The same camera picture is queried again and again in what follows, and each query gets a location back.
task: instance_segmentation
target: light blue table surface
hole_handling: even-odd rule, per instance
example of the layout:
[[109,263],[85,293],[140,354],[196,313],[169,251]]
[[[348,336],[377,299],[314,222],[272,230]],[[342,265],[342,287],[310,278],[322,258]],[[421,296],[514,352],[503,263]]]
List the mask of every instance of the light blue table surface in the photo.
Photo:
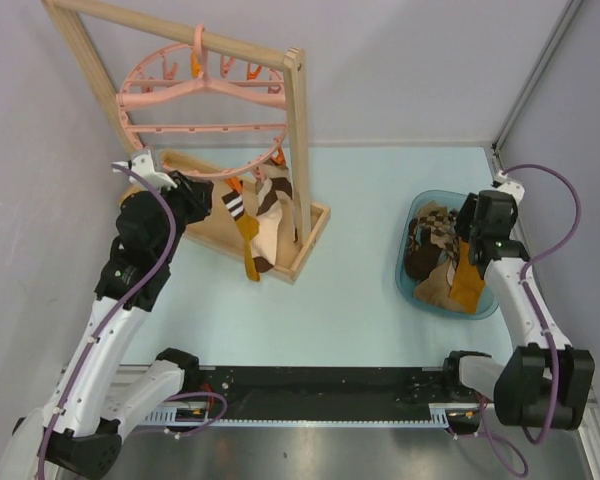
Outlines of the light blue table surface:
[[[240,164],[259,150],[196,153]],[[296,284],[252,283],[242,263],[183,239],[123,363],[149,364],[166,347],[205,365],[440,366],[459,349],[506,362],[499,310],[479,321],[438,317],[407,303],[394,279],[412,200],[489,188],[482,149],[314,148],[310,169],[313,199],[332,213]]]

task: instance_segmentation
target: orange sock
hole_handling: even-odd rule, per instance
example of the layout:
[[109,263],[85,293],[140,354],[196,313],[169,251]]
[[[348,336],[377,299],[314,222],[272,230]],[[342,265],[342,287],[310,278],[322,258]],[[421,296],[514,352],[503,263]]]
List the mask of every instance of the orange sock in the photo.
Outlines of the orange sock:
[[222,197],[222,201],[229,210],[229,213],[236,222],[240,236],[244,239],[244,269],[247,272],[249,280],[260,281],[260,274],[256,270],[256,265],[251,254],[251,240],[258,235],[258,221],[249,216],[244,209],[242,195],[236,190]]
[[475,314],[484,288],[478,269],[469,263],[469,244],[460,242],[460,260],[453,277],[449,298],[464,307],[467,313]]

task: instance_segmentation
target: striped sock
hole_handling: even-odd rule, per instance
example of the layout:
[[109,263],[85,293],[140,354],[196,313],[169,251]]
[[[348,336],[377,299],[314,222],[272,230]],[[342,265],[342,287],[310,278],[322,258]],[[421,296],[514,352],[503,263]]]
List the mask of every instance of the striped sock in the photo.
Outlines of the striped sock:
[[244,209],[242,195],[236,190],[232,190],[230,193],[223,196],[222,201],[227,207],[227,210],[229,210],[233,220],[236,222],[240,236],[244,239],[244,268],[247,272],[247,277],[249,280],[259,282],[260,273],[256,270],[251,255],[251,240],[258,235],[258,221],[247,214]]

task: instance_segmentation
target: cable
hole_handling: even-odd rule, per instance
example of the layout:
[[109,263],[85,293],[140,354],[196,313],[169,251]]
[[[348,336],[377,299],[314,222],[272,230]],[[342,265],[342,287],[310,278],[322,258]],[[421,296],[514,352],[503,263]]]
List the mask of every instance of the cable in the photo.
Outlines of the cable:
[[[453,435],[454,440],[458,439],[458,438],[470,438],[470,437],[471,438],[486,438],[486,439],[488,439],[489,443],[491,444],[491,448],[493,449],[493,452],[496,454],[496,457],[498,457],[498,460],[500,460],[500,463],[502,464],[502,466],[504,468],[506,468],[507,471],[514,477],[527,478],[529,476],[529,462],[527,462],[527,459],[525,458],[524,454],[520,451],[520,449],[518,447],[516,447],[513,444],[513,442],[511,442],[511,440],[509,440],[506,437],[503,437],[502,435],[498,435],[497,433],[491,432],[491,430],[489,429],[489,425],[487,423],[487,418],[486,418],[487,400],[485,397],[480,395],[478,397],[478,403],[480,405],[480,414],[481,414],[481,418],[482,418],[482,424],[484,426],[484,431],[469,433],[466,435],[458,435],[457,433],[455,433],[453,431],[453,429],[451,427],[448,427],[447,432],[449,434]],[[513,452],[518,456],[518,458],[522,462],[522,468],[523,468],[522,472],[516,471],[516,469],[513,467],[513,465],[511,465],[511,463],[509,463],[507,461],[507,459],[504,458],[504,456],[500,452],[500,449],[497,448],[496,442],[500,443],[501,445],[506,445],[511,450],[513,450]]]
[[192,430],[189,430],[187,432],[171,432],[171,430],[169,430],[168,428],[165,429],[151,429],[150,431],[152,432],[164,432],[164,433],[173,433],[174,437],[177,439],[181,438],[181,437],[190,437],[191,435],[195,435],[196,433],[200,433],[205,431],[207,428],[209,428],[211,425],[213,425],[214,423],[216,423],[218,420],[220,420],[222,417],[224,417],[224,414],[227,413],[227,408],[229,407],[229,404],[227,403],[227,399],[224,398],[224,395],[220,395],[219,393],[215,393],[215,392],[192,392],[192,393],[180,393],[178,395],[174,395],[172,397],[169,397],[168,399],[166,399],[166,402],[175,402],[178,400],[184,400],[187,398],[195,398],[195,397],[207,397],[209,399],[217,399],[220,400],[220,402],[222,403],[222,410],[220,411],[220,413],[218,415],[216,415],[215,417],[213,417],[211,420],[207,420],[206,422],[204,422],[202,425],[198,426],[198,427],[194,427]]
[[[138,283],[136,283],[126,294],[122,296],[122,298],[120,298],[120,300],[116,302],[116,304],[111,308],[111,310],[109,310],[109,313],[105,315],[105,317],[102,319],[102,322],[100,322],[100,325],[93,332],[93,338],[97,338],[102,333],[102,331],[107,327],[107,324],[111,321],[111,319],[118,312],[118,310],[120,310],[131,299],[131,297],[133,297],[143,286],[145,286],[147,282],[151,280],[151,278],[164,265],[164,263],[167,261],[167,257],[169,256],[171,248],[173,247],[173,244],[176,239],[176,220],[173,216],[171,208],[169,208],[169,204],[164,198],[162,198],[160,192],[134,171],[116,164],[112,164],[111,167],[115,170],[120,170],[122,173],[126,173],[130,177],[133,177],[135,180],[138,181],[140,185],[142,185],[149,193],[151,193],[156,198],[160,206],[164,209],[165,214],[167,215],[167,220],[169,221],[169,237],[167,238],[167,244],[165,245],[164,250],[160,255],[160,258],[158,258],[156,264],[151,268],[151,270],[149,270],[146,273],[144,277],[140,279]],[[38,452],[38,480],[45,480],[44,464],[46,461],[47,448],[49,447],[49,440],[51,439],[53,429],[55,428],[56,423],[58,422],[58,418],[60,417],[60,410],[62,410],[64,405],[67,403],[67,399],[71,394],[71,389],[73,388],[76,380],[78,379],[80,370],[84,366],[84,363],[86,362],[87,357],[89,356],[89,353],[91,352],[91,349],[94,345],[94,343],[88,343],[84,347],[84,350],[82,350],[80,358],[78,359],[78,362],[76,363],[76,366],[73,369],[73,372],[71,372],[71,376],[67,381],[67,385],[62,394],[60,395],[60,399],[58,400],[56,409],[54,409],[57,411],[51,416],[49,425],[47,425],[47,429],[44,432],[44,436],[42,437],[42,442],[40,444],[40,451]]]
[[569,192],[571,192],[571,196],[573,197],[573,201],[575,203],[575,208],[576,208],[573,225],[571,226],[571,229],[569,229],[569,232],[567,233],[567,235],[565,235],[565,237],[562,240],[560,240],[556,245],[554,245],[550,249],[546,250],[545,252],[542,252],[539,255],[536,255],[531,260],[529,260],[524,265],[524,267],[522,267],[522,270],[520,271],[520,282],[522,283],[522,288],[524,289],[525,293],[527,294],[527,297],[529,298],[529,302],[531,302],[531,306],[533,307],[533,310],[536,313],[538,320],[540,321],[540,325],[542,326],[542,329],[545,332],[545,338],[547,339],[547,344],[549,345],[549,351],[551,353],[551,393],[550,393],[550,398],[549,398],[549,408],[547,410],[547,416],[545,417],[544,424],[542,425],[540,434],[536,438],[533,438],[531,436],[531,433],[529,432],[529,430],[526,427],[523,427],[523,431],[524,431],[525,436],[527,437],[527,440],[529,440],[529,442],[531,442],[533,445],[540,445],[542,442],[545,441],[545,439],[547,438],[547,435],[549,433],[549,430],[551,429],[551,422],[553,421],[553,415],[555,413],[556,405],[558,403],[560,364],[559,364],[559,359],[558,359],[558,349],[556,348],[556,343],[553,339],[553,335],[549,331],[549,324],[547,322],[547,319],[544,317],[544,313],[542,312],[542,309],[540,308],[538,299],[535,297],[535,295],[533,294],[533,291],[531,290],[531,287],[528,285],[528,283],[526,281],[527,280],[527,272],[529,271],[529,269],[531,268],[532,265],[538,263],[540,260],[543,260],[544,258],[547,258],[549,255],[557,252],[569,240],[571,240],[571,237],[573,237],[576,230],[578,229],[578,226],[580,225],[580,217],[582,215],[582,204],[580,202],[580,197],[578,196],[578,192],[576,191],[573,184],[569,180],[567,180],[562,174],[556,172],[555,170],[553,170],[551,168],[544,167],[542,165],[528,163],[528,164],[517,165],[515,167],[507,168],[502,173],[505,175],[508,175],[509,173],[515,172],[516,170],[523,170],[523,169],[527,169],[527,168],[541,170],[543,172],[553,175],[558,180],[560,180],[564,185],[566,185],[566,187],[569,189]]

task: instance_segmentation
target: pile of socks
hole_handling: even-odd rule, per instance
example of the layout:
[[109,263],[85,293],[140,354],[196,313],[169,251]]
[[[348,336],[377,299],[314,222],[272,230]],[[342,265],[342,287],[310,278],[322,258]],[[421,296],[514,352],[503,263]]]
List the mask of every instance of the pile of socks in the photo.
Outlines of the pile of socks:
[[409,221],[404,268],[419,282],[413,291],[415,299],[473,315],[484,281],[469,263],[469,245],[455,233],[457,214],[435,201],[418,210]]

